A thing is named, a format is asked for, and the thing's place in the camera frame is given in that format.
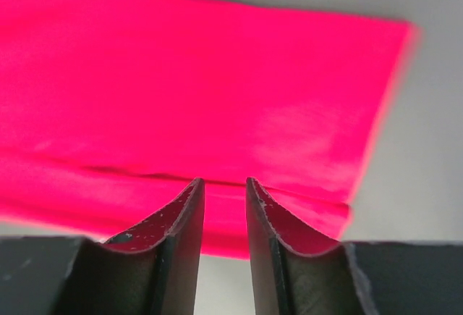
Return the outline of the red polo shirt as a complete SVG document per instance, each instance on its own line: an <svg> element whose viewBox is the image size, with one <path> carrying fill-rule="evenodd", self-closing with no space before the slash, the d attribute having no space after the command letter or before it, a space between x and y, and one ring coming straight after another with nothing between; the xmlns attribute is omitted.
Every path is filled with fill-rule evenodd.
<svg viewBox="0 0 463 315"><path fill-rule="evenodd" d="M1 0L1 218L108 237L200 177L203 253L246 259L254 177L339 239L417 32L220 0Z"/></svg>

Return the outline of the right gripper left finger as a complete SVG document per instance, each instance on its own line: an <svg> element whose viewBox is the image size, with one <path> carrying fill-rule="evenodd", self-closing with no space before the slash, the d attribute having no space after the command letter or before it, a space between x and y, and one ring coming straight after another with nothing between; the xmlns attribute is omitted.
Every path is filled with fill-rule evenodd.
<svg viewBox="0 0 463 315"><path fill-rule="evenodd" d="M205 183L103 243L83 236L1 239L3 314L191 314Z"/></svg>

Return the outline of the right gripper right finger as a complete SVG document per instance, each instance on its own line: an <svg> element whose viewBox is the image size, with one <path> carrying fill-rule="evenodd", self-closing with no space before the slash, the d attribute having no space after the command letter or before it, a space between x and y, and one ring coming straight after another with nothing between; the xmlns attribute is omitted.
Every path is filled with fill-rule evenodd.
<svg viewBox="0 0 463 315"><path fill-rule="evenodd" d="M339 242L246 183L257 314L460 314L460 242Z"/></svg>

